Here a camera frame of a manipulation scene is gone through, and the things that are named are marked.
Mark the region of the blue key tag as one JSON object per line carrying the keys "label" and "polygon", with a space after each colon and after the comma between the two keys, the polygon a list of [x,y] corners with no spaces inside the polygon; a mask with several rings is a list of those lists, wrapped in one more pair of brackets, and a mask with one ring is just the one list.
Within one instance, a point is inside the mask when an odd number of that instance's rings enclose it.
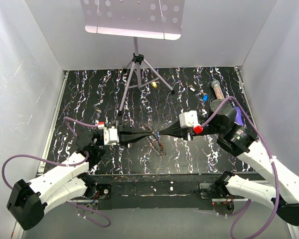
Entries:
{"label": "blue key tag", "polygon": [[198,93],[196,96],[202,102],[206,102],[209,99],[209,96],[206,93]]}

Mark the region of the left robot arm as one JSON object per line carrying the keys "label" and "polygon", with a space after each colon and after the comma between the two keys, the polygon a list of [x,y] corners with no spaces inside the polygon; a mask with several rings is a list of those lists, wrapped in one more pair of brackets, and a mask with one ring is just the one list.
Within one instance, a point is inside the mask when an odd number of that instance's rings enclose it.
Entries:
{"label": "left robot arm", "polygon": [[76,151],[63,163],[53,162],[55,167],[41,176],[25,181],[20,179],[9,185],[11,194],[6,208],[25,231],[36,226],[44,215],[55,207],[76,197],[93,198],[98,190],[87,172],[98,164],[105,154],[103,146],[123,145],[137,142],[153,134],[151,130],[137,129],[116,123],[86,124],[76,132]]}

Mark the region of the red key tag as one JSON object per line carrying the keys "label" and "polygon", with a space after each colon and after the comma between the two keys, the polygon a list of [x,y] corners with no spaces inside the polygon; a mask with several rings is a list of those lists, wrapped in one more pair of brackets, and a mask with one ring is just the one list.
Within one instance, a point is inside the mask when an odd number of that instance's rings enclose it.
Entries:
{"label": "red key tag", "polygon": [[148,137],[148,141],[152,149],[158,156],[166,156],[164,144],[158,134],[153,134]]}

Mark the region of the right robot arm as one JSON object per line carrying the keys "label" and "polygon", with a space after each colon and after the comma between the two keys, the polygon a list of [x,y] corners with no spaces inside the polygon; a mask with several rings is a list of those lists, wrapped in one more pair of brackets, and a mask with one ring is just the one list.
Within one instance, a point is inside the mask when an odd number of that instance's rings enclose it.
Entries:
{"label": "right robot arm", "polygon": [[209,118],[203,122],[196,111],[181,113],[179,120],[160,131],[184,140],[194,136],[216,134],[217,144],[232,156],[256,170],[269,185],[243,179],[232,172],[224,172],[211,186],[203,190],[205,196],[221,198],[240,196],[270,209],[288,224],[299,226],[299,177],[271,155],[261,142],[259,133],[235,122],[237,111],[226,100],[213,100]]}

